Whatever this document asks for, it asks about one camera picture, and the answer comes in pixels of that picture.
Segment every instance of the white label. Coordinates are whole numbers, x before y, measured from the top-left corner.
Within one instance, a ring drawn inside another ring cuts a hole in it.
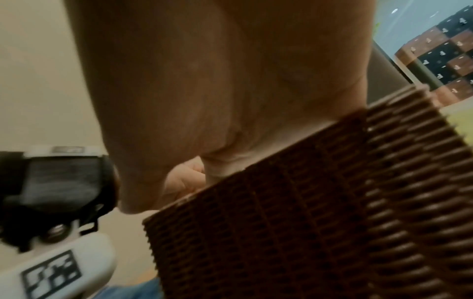
[[[103,155],[98,146],[51,146],[35,145],[26,151],[25,158],[36,157],[100,157]]]

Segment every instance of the ridged brown surface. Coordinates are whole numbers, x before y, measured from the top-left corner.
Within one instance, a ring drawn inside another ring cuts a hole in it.
[[[410,87],[144,225],[168,299],[473,298],[472,166]]]

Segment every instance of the brown woven basket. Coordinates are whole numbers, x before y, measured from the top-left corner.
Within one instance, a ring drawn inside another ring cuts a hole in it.
[[[144,225],[168,299],[473,298],[472,166],[409,87]]]

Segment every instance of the woven texture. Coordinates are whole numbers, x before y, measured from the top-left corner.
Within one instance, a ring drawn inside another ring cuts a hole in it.
[[[144,225],[168,299],[473,298],[472,166],[410,87]]]

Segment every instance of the jeans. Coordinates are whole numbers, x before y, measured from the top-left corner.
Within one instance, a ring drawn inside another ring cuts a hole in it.
[[[106,287],[94,299],[164,299],[158,278],[130,287]]]

